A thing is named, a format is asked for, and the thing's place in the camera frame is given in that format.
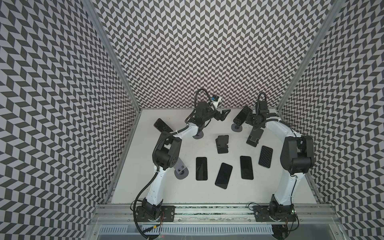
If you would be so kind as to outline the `white-edged phone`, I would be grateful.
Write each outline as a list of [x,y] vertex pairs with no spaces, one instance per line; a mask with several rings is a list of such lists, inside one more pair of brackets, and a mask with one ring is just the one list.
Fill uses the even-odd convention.
[[206,157],[196,158],[196,180],[206,181],[208,179],[208,163]]

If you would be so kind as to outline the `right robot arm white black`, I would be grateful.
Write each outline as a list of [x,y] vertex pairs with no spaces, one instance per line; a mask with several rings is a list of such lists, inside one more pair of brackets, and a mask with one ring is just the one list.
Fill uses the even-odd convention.
[[297,186],[315,164],[313,138],[294,131],[279,115],[270,113],[264,92],[258,94],[255,110],[247,115],[246,123],[253,126],[247,139],[248,145],[256,147],[264,129],[271,131],[283,143],[280,163],[284,171],[270,201],[269,217],[277,222],[283,217],[293,216]]

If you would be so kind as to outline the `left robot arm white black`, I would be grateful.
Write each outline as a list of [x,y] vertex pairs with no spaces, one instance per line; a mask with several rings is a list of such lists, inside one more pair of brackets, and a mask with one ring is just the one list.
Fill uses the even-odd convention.
[[198,89],[194,96],[194,109],[185,119],[186,126],[173,132],[163,131],[157,140],[152,152],[154,164],[153,177],[140,190],[133,201],[134,223],[140,235],[146,240],[155,240],[157,236],[146,235],[139,226],[137,214],[139,197],[146,189],[149,189],[147,196],[141,200],[141,207],[150,220],[160,220],[162,222],[164,218],[161,213],[164,200],[164,177],[175,166],[181,172],[183,170],[180,167],[186,169],[183,161],[179,158],[182,140],[186,138],[201,139],[204,136],[203,129],[210,124],[212,119],[224,121],[231,111],[223,110],[220,112],[218,106],[221,104],[221,101],[222,98],[220,96],[211,96],[204,88]]

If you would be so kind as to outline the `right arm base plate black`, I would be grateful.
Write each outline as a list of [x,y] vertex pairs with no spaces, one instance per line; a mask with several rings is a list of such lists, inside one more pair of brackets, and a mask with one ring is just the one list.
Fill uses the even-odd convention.
[[296,222],[296,212],[293,206],[252,206],[256,222]]

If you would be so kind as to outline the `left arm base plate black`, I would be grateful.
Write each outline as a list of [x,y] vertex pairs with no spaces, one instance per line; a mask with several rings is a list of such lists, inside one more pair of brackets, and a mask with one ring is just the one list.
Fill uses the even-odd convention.
[[136,208],[137,222],[173,222],[175,217],[175,206],[165,205],[160,208],[145,209],[142,206]]

